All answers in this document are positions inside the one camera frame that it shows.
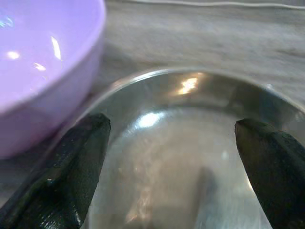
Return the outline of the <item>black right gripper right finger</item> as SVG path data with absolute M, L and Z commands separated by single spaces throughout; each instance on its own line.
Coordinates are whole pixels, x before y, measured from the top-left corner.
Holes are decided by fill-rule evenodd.
M 305 148 L 289 133 L 253 119 L 235 123 L 239 156 L 274 229 L 305 227 Z

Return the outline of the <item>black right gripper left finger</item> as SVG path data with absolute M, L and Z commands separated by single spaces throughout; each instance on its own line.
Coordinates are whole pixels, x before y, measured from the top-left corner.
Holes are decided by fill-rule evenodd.
M 79 229 L 97 188 L 111 123 L 92 114 L 70 128 L 0 209 L 3 229 Z

